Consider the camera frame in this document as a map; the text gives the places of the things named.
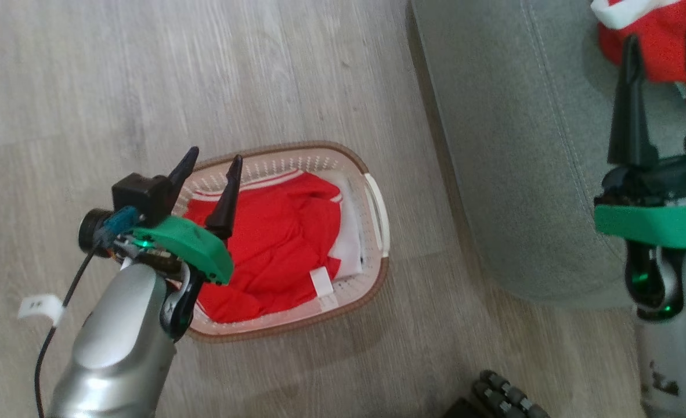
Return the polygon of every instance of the black cable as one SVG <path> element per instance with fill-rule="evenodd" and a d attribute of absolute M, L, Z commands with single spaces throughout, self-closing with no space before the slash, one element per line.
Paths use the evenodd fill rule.
<path fill-rule="evenodd" d="M 88 255 L 85 256 L 85 260 L 83 260 L 82 264 L 80 265 L 80 269 L 78 269 L 77 273 L 75 274 L 75 278 L 72 279 L 70 288 L 67 290 L 67 294 L 64 296 L 64 301 L 62 301 L 63 309 L 67 308 L 67 304 L 70 303 L 72 294 L 75 293 L 75 288 L 77 287 L 77 284 L 80 283 L 80 279 L 82 278 L 82 274 L 85 272 L 85 268 L 88 267 L 89 262 L 91 262 L 91 259 L 93 259 L 93 255 L 96 254 L 96 250 L 98 248 L 99 246 L 93 246 L 93 249 L 91 249 L 91 251 L 88 252 Z M 33 391 L 36 394 L 36 409 L 38 410 L 38 418 L 44 418 L 44 406 L 41 402 L 41 364 L 44 362 L 46 349 L 49 348 L 49 343 L 52 342 L 52 338 L 54 337 L 54 332 L 56 330 L 57 326 L 53 325 L 49 330 L 49 333 L 46 334 L 46 339 L 44 340 L 44 343 L 41 344 L 41 351 L 38 352 L 36 369 L 33 372 Z"/>

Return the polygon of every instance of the white basket handle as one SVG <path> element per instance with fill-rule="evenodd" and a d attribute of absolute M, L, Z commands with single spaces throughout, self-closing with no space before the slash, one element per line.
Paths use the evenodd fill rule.
<path fill-rule="evenodd" d="M 377 181 L 374 180 L 372 175 L 367 172 L 364 174 L 364 178 L 366 178 L 367 188 L 369 189 L 369 193 L 373 198 L 373 202 L 369 201 L 369 206 L 372 214 L 374 214 L 374 216 L 377 218 L 377 238 L 381 240 L 378 244 L 380 244 L 380 250 L 382 250 L 382 257 L 389 257 L 390 230 L 385 199 L 382 197 L 380 187 L 378 187 Z"/>

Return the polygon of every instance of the gray sofa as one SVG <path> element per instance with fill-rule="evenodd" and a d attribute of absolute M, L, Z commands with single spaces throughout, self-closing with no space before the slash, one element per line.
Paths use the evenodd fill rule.
<path fill-rule="evenodd" d="M 583 0 L 414 0 L 449 153 L 486 273 L 518 297 L 629 304 L 622 242 L 598 235 L 616 68 Z M 686 105 L 645 90 L 651 136 L 679 153 Z"/>

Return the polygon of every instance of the laundry basket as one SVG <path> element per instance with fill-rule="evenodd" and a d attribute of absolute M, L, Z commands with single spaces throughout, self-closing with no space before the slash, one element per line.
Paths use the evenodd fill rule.
<path fill-rule="evenodd" d="M 333 281 L 333 293 L 283 312 L 253 320 L 216 323 L 199 308 L 189 330 L 192 338 L 207 342 L 233 341 L 267 336 L 345 314 L 369 302 L 387 275 L 390 246 L 389 221 L 382 193 L 369 169 L 353 151 L 332 142 L 306 142 L 244 151 L 241 183 L 289 170 L 321 172 L 335 170 L 351 186 L 351 200 L 359 222 L 362 272 Z M 194 192 L 218 192 L 226 185 L 225 173 L 234 154 L 197 164 L 186 180 L 173 210 L 183 216 Z"/>

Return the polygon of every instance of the red clothing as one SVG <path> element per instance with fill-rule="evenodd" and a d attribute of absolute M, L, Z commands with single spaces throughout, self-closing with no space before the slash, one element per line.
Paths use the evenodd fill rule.
<path fill-rule="evenodd" d="M 613 7 L 624 1 L 608 0 L 608 3 Z M 651 0 L 651 3 L 657 5 L 658 2 Z M 609 16 L 613 14 L 614 18 L 624 21 L 624 16 L 618 16 L 617 11 L 612 8 L 605 8 L 603 13 L 609 13 Z M 604 20 L 598 11 L 596 15 L 601 21 Z M 622 62 L 624 39 L 630 34 L 637 34 L 640 38 L 649 80 L 686 82 L 686 0 L 653 8 L 624 27 L 606 27 L 598 24 L 601 50 L 606 58 L 617 66 Z"/>
<path fill-rule="evenodd" d="M 183 215 L 204 225 L 219 194 L 196 193 Z M 216 322 L 250 320 L 297 307 L 316 297 L 309 272 L 340 260 L 328 257 L 340 230 L 340 190 L 299 170 L 240 188 L 229 252 L 228 286 L 205 284 L 199 304 Z"/>

